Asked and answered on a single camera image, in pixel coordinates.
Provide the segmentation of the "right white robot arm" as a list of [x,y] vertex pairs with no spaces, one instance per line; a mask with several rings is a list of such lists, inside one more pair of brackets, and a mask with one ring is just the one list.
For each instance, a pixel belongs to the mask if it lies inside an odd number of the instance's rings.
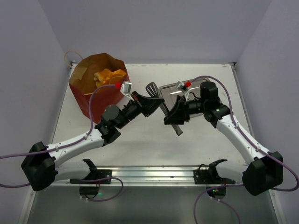
[[225,179],[240,182],[253,196],[257,196],[283,181],[283,157],[260,145],[236,120],[230,108],[224,105],[214,82],[200,84],[200,97],[188,100],[191,82],[177,82],[176,88],[183,92],[164,118],[166,125],[182,125],[193,114],[202,113],[207,122],[220,131],[239,151],[245,165],[220,159],[209,164],[207,176],[213,183]]

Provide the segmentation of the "twisted fake bread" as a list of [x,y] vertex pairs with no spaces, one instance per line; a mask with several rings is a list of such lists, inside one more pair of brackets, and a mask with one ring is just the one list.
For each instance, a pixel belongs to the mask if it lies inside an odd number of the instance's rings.
[[103,85],[114,84],[114,83],[118,82],[119,80],[121,80],[127,74],[125,71],[123,71],[121,69],[118,69],[116,71],[104,69],[103,71],[101,71],[101,73],[102,73],[103,77],[105,78]]

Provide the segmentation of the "silver metal tongs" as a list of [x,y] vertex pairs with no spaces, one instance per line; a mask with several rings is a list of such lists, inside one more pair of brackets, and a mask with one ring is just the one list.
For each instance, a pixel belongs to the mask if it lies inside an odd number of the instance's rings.
[[[147,84],[145,87],[145,90],[149,94],[150,97],[163,98],[161,93],[158,90],[156,83],[154,83],[154,82]],[[169,110],[165,103],[162,103],[160,105],[160,108],[161,108],[162,112],[164,113],[164,115],[167,115],[169,113]],[[177,136],[180,136],[183,133],[183,131],[180,129],[180,127],[178,125],[171,125],[171,126],[174,129],[174,131],[176,132]]]

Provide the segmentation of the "red paper bag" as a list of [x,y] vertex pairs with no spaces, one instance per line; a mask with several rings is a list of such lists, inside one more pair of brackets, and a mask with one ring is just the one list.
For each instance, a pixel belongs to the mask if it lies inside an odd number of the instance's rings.
[[121,94],[120,89],[115,87],[117,82],[97,88],[93,79],[94,73],[101,72],[104,69],[111,71],[121,69],[127,73],[118,81],[123,83],[129,81],[125,63],[107,53],[82,58],[76,66],[73,66],[67,60],[67,54],[64,55],[64,61],[72,69],[69,87],[82,113],[89,118],[89,108],[91,108],[93,121],[95,123],[99,122],[104,109],[109,105],[117,104],[124,96]]

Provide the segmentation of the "round fake bread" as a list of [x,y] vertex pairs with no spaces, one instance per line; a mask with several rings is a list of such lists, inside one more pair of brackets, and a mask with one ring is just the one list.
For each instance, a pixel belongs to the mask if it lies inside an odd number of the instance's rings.
[[99,88],[100,86],[103,85],[105,78],[103,77],[101,72],[96,72],[94,73],[94,81],[96,83],[96,87]]

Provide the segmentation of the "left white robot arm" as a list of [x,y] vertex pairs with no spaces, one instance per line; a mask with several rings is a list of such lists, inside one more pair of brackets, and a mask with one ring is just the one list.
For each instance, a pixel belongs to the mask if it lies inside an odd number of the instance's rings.
[[136,91],[129,102],[120,109],[116,105],[105,108],[100,122],[88,132],[72,139],[50,145],[34,144],[21,164],[32,189],[40,191],[62,178],[61,166],[89,150],[104,147],[119,136],[119,129],[142,114],[149,117],[164,102],[162,98],[142,96]]

